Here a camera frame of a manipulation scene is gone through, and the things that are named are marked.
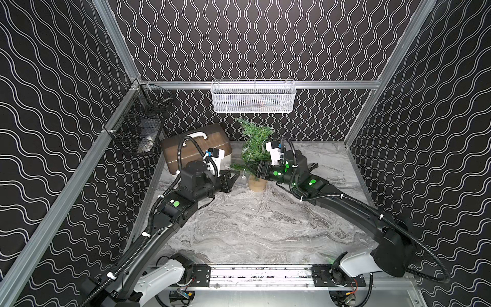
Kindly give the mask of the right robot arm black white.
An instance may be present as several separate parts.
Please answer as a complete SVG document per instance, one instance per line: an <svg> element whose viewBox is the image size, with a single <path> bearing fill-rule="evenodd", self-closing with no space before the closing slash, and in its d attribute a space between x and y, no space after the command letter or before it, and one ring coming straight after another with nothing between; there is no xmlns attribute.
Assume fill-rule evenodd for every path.
<svg viewBox="0 0 491 307"><path fill-rule="evenodd" d="M312 171L317 164L309 164L303 153L295 149L287 138L268 142L265 149L270 157L254 163L251 167L253 175L278 185L286 184L287 192L300 202L337 214L375 241L373 248L351 253L346 251L338 256L329 270L335 285L344 286L360 275L375 272L384 272L396 278L409 273L434 283L450 282L450 272L441 259L413 235L410 221L385 215L375 207L345 194L327 179L314 175ZM410 268L417 249L426 252L436 262L442 271L441 277Z"/></svg>

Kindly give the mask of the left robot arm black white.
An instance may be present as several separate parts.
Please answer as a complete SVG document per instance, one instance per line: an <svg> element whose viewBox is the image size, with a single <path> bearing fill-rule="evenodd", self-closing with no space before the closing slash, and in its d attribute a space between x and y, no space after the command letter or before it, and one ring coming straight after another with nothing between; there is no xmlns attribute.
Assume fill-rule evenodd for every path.
<svg viewBox="0 0 491 307"><path fill-rule="evenodd" d="M192 135L179 141L176 156L176 178L152 205L146 228L107 271L105 280L89 278L83 283L88 296L81 306L144 306L169 286L186 288L194 281L186 272L186 263L173 257L148 274L145 270L201 209L199 202L205 198L214 200L218 192L229 193L240 173L221 170L225 151L203 150Z"/></svg>

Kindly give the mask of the thin wire string lights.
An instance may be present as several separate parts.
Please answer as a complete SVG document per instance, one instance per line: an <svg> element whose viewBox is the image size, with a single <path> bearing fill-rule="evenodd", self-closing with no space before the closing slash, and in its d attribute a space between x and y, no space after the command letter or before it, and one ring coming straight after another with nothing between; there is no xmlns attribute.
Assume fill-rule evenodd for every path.
<svg viewBox="0 0 491 307"><path fill-rule="evenodd" d="M242 172L248 188L255 193L264 192L267 182L256 176L258 164L267 158L262 145L244 145L241 151L242 162L233 165L236 170Z"/></svg>

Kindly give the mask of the small green christmas tree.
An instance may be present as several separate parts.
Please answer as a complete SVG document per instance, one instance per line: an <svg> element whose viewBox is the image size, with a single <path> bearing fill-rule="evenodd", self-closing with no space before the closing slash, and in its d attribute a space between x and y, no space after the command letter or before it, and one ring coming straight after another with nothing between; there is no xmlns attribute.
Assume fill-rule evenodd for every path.
<svg viewBox="0 0 491 307"><path fill-rule="evenodd" d="M240 154L242 162L232 163L230 168L248 176L248 187L252 192L264 192L267 188L267 181L258 177L257 169L260 161L271 160L265 144L271 139L274 130L244 119L236 118L235 120L241 126L245 142Z"/></svg>

